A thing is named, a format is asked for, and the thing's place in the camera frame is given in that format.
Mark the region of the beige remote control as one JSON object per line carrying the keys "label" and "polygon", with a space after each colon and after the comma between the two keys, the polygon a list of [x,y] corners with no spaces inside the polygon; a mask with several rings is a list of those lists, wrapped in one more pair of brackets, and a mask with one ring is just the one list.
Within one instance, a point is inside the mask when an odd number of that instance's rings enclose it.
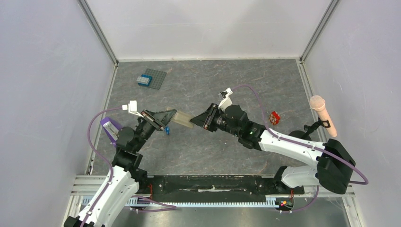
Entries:
{"label": "beige remote control", "polygon": [[191,122],[193,117],[191,114],[177,110],[171,121],[192,129],[194,127],[194,124]]}

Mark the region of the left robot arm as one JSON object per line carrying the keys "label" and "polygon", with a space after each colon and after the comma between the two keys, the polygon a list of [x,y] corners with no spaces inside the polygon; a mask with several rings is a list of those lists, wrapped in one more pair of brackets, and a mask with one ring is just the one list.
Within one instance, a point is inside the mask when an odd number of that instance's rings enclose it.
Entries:
{"label": "left robot arm", "polygon": [[67,217],[65,227],[110,227],[128,200],[148,188],[147,172],[139,168],[142,155],[139,150],[154,131],[163,131],[177,110],[135,113],[135,129],[122,127],[117,121],[105,117],[101,125],[116,148],[109,172],[88,205],[76,216]]}

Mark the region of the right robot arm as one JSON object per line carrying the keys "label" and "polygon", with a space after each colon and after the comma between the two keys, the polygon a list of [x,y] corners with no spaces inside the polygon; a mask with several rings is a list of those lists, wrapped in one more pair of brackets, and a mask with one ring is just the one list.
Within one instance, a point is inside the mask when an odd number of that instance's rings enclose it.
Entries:
{"label": "right robot arm", "polygon": [[318,185],[333,193],[345,194],[356,165],[339,141],[316,142],[268,130],[249,120],[238,105],[230,105],[222,111],[217,104],[211,104],[190,122],[211,132],[221,130],[232,134],[248,149],[274,152],[303,162],[304,166],[284,166],[277,171],[273,187],[279,193],[299,186]]}

